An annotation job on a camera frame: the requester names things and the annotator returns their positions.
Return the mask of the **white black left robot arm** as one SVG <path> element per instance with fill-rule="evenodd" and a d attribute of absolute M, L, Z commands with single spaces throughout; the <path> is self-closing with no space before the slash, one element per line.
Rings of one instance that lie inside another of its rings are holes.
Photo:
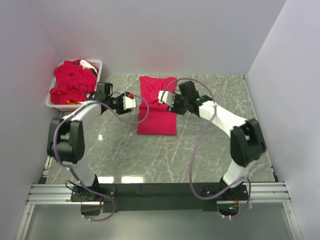
<path fill-rule="evenodd" d="M 76 180 L 74 191 L 82 192 L 88 201 L 100 195 L 100 184 L 96 174 L 84 160 L 84 128 L 95 118 L 110 110 L 116 116 L 131 112 L 136 108 L 136 100 L 130 92 L 114 95 L 111 83 L 98 83 L 81 106 L 63 118 L 50 121 L 47 153 L 66 167 Z"/>

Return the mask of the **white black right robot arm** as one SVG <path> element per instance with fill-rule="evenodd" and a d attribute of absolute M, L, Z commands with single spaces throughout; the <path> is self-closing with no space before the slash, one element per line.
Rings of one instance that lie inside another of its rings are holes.
<path fill-rule="evenodd" d="M 190 112 L 201 119 L 207 120 L 221 129 L 230 139 L 231 163 L 226 173 L 221 178 L 219 192 L 211 196 L 199 195 L 193 181 L 189 180 L 189 186 L 193 195 L 204 201 L 222 197 L 230 200 L 237 194 L 237 187 L 243 182 L 248 182 L 247 177 L 252 162 L 258 160 L 267 150 L 264 136 L 259 122 L 252 118 L 240 117 L 221 107 L 214 100 L 212 91 L 208 95 L 201 96 L 195 88 L 196 79 L 181 78 L 179 93 L 169 91 L 166 86 L 159 91 L 158 101 L 167 105 L 167 111 L 184 115 Z"/>

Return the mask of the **red t shirt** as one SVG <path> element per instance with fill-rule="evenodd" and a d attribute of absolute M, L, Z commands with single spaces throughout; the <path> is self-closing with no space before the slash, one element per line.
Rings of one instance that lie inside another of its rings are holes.
<path fill-rule="evenodd" d="M 165 104 L 160 104 L 158 95 L 163 91 L 175 77 L 156 78 L 140 76 L 140 95 L 146 100 L 139 106 L 138 120 L 148 115 L 146 120 L 138 124 L 137 133 L 140 135 L 166 135 L 177 134 L 176 114 L 167 111 Z"/>

